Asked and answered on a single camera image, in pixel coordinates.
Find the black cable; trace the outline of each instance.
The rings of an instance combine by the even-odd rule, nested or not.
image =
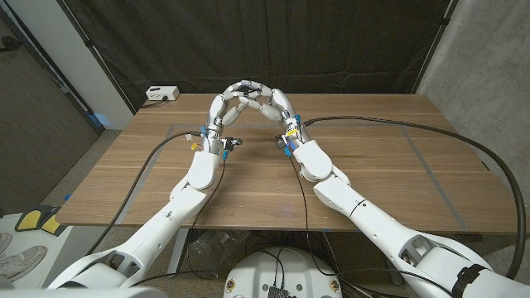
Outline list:
[[[328,243],[328,248],[331,251],[331,256],[333,257],[333,262],[335,263],[335,266],[337,267],[337,272],[340,272],[339,263],[337,262],[337,258],[335,257],[335,253],[333,252],[333,248],[331,248],[331,243],[328,237],[325,235],[325,232],[322,231],[322,234],[324,234],[325,241]]]
[[[274,286],[276,286],[276,277],[278,275],[278,262],[280,262],[280,253],[282,253],[282,250],[283,250],[283,244],[282,244],[282,247],[280,248],[280,251],[278,252],[278,255],[276,257],[276,271],[274,272]],[[283,289],[283,280],[285,279],[285,277],[283,276],[283,267],[282,267],[282,287],[280,289]]]
[[[131,285],[131,286],[138,286],[138,285],[140,285],[140,284],[142,284],[142,283],[144,283],[144,282],[146,282],[146,281],[152,281],[152,280],[154,280],[154,279],[161,278],[161,277],[178,276],[178,275],[180,275],[180,274],[197,273],[197,272],[208,272],[208,273],[211,273],[211,274],[213,274],[213,275],[215,275],[215,276],[217,276],[217,277],[219,278],[219,276],[217,275],[217,273],[212,272],[212,271],[209,271],[209,270],[198,270],[198,271],[192,271],[192,270],[190,270],[190,271],[175,272],[175,273],[167,273],[167,274],[161,274],[161,275],[159,275],[159,276],[148,277],[148,278],[142,279],[141,281],[139,281],[139,282],[137,282],[137,283],[135,283],[135,284],[133,284],[133,285]]]
[[[316,259],[315,259],[315,255],[313,253],[313,250],[311,248],[311,242],[309,240],[309,220],[308,220],[308,215],[307,215],[307,202],[306,202],[306,193],[304,192],[304,188],[303,186],[301,185],[301,181],[300,181],[300,176],[298,175],[298,171],[296,170],[296,167],[295,167],[295,164],[294,162],[292,161],[292,158],[289,158],[289,161],[291,161],[291,164],[292,164],[292,168],[294,169],[295,171],[295,174],[296,174],[296,179],[298,180],[298,184],[300,185],[300,190],[301,190],[301,194],[302,194],[302,197],[304,198],[304,207],[305,207],[305,210],[306,210],[306,236],[307,236],[307,247],[309,248],[309,253],[311,255],[311,258],[313,259],[313,262],[315,263],[315,267],[316,269],[323,275],[325,276],[337,276],[340,280],[342,280],[343,282],[349,284],[349,286],[351,286],[353,289],[355,289],[355,287],[357,285],[354,285],[352,284],[351,282],[349,281],[346,281],[345,278],[341,275],[341,272],[338,272],[338,273],[326,273],[326,272],[323,272],[319,267],[318,267],[318,264],[316,263]],[[413,275],[413,276],[416,276],[418,277],[417,274],[414,274],[414,273],[411,273],[411,272],[403,272],[403,274],[409,274],[409,275]],[[425,280],[425,281],[428,281],[430,282],[431,284],[435,285],[435,286],[438,286],[440,287],[443,291],[447,291],[443,286],[437,284],[436,282],[434,281],[431,281],[429,280],[428,278],[425,278],[423,276],[420,277],[422,280]],[[367,291],[372,291],[374,293],[377,293],[381,296],[388,296],[388,297],[393,297],[392,295],[389,295],[389,294],[385,294],[385,293],[379,293],[379,292],[376,292],[376,291],[373,291],[373,290],[370,290],[370,289],[366,289],[366,288],[363,288],[362,286],[357,286],[358,288],[361,288],[361,289],[364,289],[364,290],[367,290]]]
[[[283,271],[282,261],[280,261],[280,259],[278,257],[276,257],[275,255],[271,254],[270,252],[265,252],[263,250],[259,250],[259,252],[263,252],[263,253],[266,253],[267,255],[271,256],[271,257],[274,257],[276,259],[276,262],[280,263],[280,267],[282,267],[282,287],[281,287],[281,289],[283,289],[283,282],[284,282],[284,279],[285,279],[285,271]]]
[[[221,177],[219,178],[219,183],[217,183],[217,185],[215,186],[214,188],[214,191],[212,192],[212,194],[210,195],[210,197],[206,200],[206,203],[200,208],[199,210],[199,213],[197,214],[197,216],[195,217],[195,220],[193,221],[193,224],[191,225],[191,228],[190,230],[188,231],[188,234],[186,235],[186,240],[185,242],[188,243],[188,245],[186,246],[186,254],[187,254],[187,259],[188,259],[188,265],[190,266],[190,269],[192,271],[193,270],[193,267],[191,266],[191,261],[190,261],[190,235],[191,235],[191,232],[193,232],[193,227],[195,226],[195,224],[197,224],[197,220],[199,220],[199,216],[200,214],[202,213],[202,210],[205,209],[206,205],[210,202],[210,200],[214,197],[215,195],[215,191],[217,191],[217,189],[219,188],[219,185],[221,185],[221,180],[223,179],[223,176],[224,176],[224,168],[226,166],[226,160],[223,161],[223,171],[221,172]],[[199,274],[197,273],[194,273],[195,276],[199,277],[199,278],[202,278],[202,279],[207,279],[207,278],[204,278],[202,276],[200,276]]]
[[[261,237],[261,238],[265,239],[265,241],[267,241],[267,243],[272,243],[271,240],[269,240],[267,237],[265,237],[265,236],[263,236],[263,235],[260,235],[260,234],[252,234],[252,235],[248,236],[247,240],[245,241],[245,246],[244,246],[245,256],[248,255],[248,252],[247,252],[248,241],[250,241],[250,239],[252,239],[252,238],[254,238],[254,237]]]
[[[164,141],[160,142],[160,144],[158,144],[158,145],[157,145],[157,146],[151,151],[151,153],[150,153],[149,156],[147,157],[146,161],[143,163],[142,169],[138,172],[138,175],[136,176],[136,179],[135,179],[134,182],[132,183],[132,185],[131,185],[131,189],[129,190],[129,192],[128,192],[127,195],[125,196],[125,199],[123,200],[122,205],[119,207],[118,212],[116,212],[116,215],[114,215],[113,220],[110,221],[110,224],[107,226],[107,228],[106,228],[106,229],[104,230],[104,232],[101,234],[101,236],[99,236],[99,238],[98,238],[98,240],[96,241],[96,243],[94,243],[94,245],[90,248],[90,250],[86,253],[85,256],[88,256],[88,255],[92,254],[92,252],[94,252],[94,250],[95,250],[96,247],[101,243],[101,241],[103,240],[103,238],[105,238],[105,236],[107,236],[108,231],[114,226],[114,224],[116,223],[116,220],[118,220],[119,215],[122,213],[123,208],[125,208],[125,205],[127,204],[127,202],[129,201],[129,199],[131,198],[131,194],[133,193],[134,188],[136,187],[136,184],[137,184],[138,181],[140,180],[140,177],[142,176],[143,172],[145,171],[145,169],[146,169],[146,167],[147,167],[147,164],[149,164],[149,161],[151,161],[152,156],[155,155],[155,153],[158,151],[158,149],[160,149],[162,146],[164,146],[164,144],[166,144],[167,142],[171,141],[172,139],[174,139],[174,138],[176,138],[176,137],[184,136],[184,135],[186,135],[186,134],[190,134],[190,135],[197,136],[197,137],[202,137],[202,135],[200,134],[200,132],[179,132],[179,133],[176,133],[176,134],[172,135],[171,137],[168,137],[168,138],[165,139]]]
[[[372,289],[369,289],[367,287],[364,287],[364,286],[359,286],[359,285],[354,285],[352,284],[351,282],[347,281],[345,278],[343,278],[342,276],[337,276],[343,283],[345,283],[346,285],[348,285],[350,288],[352,288],[353,290],[357,291],[357,289],[355,289],[355,287],[358,287],[359,289],[361,290],[365,290],[365,291],[369,291],[369,292],[372,292],[374,294],[377,294],[379,296],[383,296],[383,297],[388,297],[388,298],[408,298],[408,297],[405,297],[405,296],[400,296],[400,295],[394,295],[394,294],[388,294],[388,293],[382,293],[380,291],[376,291],[376,290],[372,290]]]
[[[323,118],[311,119],[311,120],[304,122],[303,125],[305,127],[308,127],[311,124],[319,122],[319,121],[347,120],[347,119],[372,121],[376,123],[390,123],[390,124],[425,129],[425,130],[429,130],[432,132],[438,132],[438,133],[441,133],[441,134],[444,134],[450,137],[457,138],[461,141],[464,141],[472,145],[473,147],[480,149],[482,152],[486,153],[489,157],[491,157],[499,165],[503,173],[506,175],[506,178],[508,179],[508,183],[510,184],[510,187],[512,189],[513,199],[515,200],[515,209],[517,211],[517,238],[515,242],[515,251],[513,252],[512,263],[510,264],[510,268],[508,269],[508,272],[506,273],[505,276],[507,278],[513,279],[517,275],[517,272],[519,271],[519,268],[521,267],[521,262],[523,261],[523,255],[524,255],[524,243],[525,243],[525,235],[526,235],[526,210],[524,208],[523,195],[521,194],[521,189],[519,189],[519,185],[517,183],[517,180],[515,179],[515,176],[513,175],[509,167],[506,165],[506,163],[497,154],[495,154],[493,151],[488,149],[488,147],[476,141],[473,141],[467,137],[461,136],[458,133],[448,132],[440,128],[428,127],[426,125],[421,125],[421,124],[406,123],[403,121],[387,120],[387,119],[379,119],[379,118],[368,118],[368,117],[362,117],[362,116],[338,116],[338,117],[323,117]]]
[[[348,273],[355,273],[355,272],[366,272],[366,271],[380,271],[380,272],[397,272],[397,273],[401,273],[401,274],[407,274],[409,276],[414,276],[416,278],[419,278],[423,281],[426,281],[426,282],[429,282],[431,283],[432,285],[434,286],[437,286],[439,288],[441,288],[445,293],[447,293],[447,295],[449,295],[450,297],[453,296],[453,294],[447,290],[445,287],[441,286],[439,283],[433,281],[433,280],[430,280],[424,276],[421,276],[421,275],[417,275],[416,273],[412,273],[412,272],[406,272],[406,271],[403,271],[403,270],[398,270],[398,269],[387,269],[387,268],[363,268],[363,269],[356,269],[356,270],[348,270],[348,271],[345,271],[345,272],[341,272],[340,274],[344,275],[344,274],[348,274]]]
[[[167,96],[164,95],[164,97],[162,98],[162,100],[160,101],[157,101],[155,103],[150,103],[150,104],[144,104],[141,106],[141,108],[155,108],[163,103],[165,103],[167,101]]]

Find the blue tape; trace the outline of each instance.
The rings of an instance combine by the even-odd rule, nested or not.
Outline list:
[[[289,147],[284,147],[283,148],[283,152],[285,152],[285,155],[287,157],[291,157],[291,152],[289,151]]]

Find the robot forearm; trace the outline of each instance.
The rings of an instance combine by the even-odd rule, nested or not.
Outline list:
[[[459,298],[514,297],[515,292],[521,297],[530,295],[530,286],[493,272],[465,245],[407,228],[365,199],[349,186],[348,180],[334,173],[337,169],[316,141],[301,145],[293,155],[301,163],[303,176],[320,181],[313,187],[320,201],[348,217],[398,270],[434,281]],[[449,296],[428,281],[402,276],[420,297]]]

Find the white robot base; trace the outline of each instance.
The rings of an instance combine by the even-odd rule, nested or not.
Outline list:
[[[282,262],[284,273],[275,257]],[[315,260],[323,272],[334,273],[318,257]],[[232,269],[224,284],[224,298],[234,297],[340,298],[342,291],[335,276],[318,271],[308,252],[276,247],[255,252]]]

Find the yellow foam pad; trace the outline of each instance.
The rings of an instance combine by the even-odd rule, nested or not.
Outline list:
[[[33,210],[24,216],[20,224],[18,224],[19,230],[29,229],[29,228],[36,228],[37,223],[39,222],[39,218],[41,217],[41,211],[40,210]]]
[[[42,229],[50,233],[55,233],[59,226],[60,224],[57,223],[57,221],[55,220],[55,215],[53,215],[42,225]]]

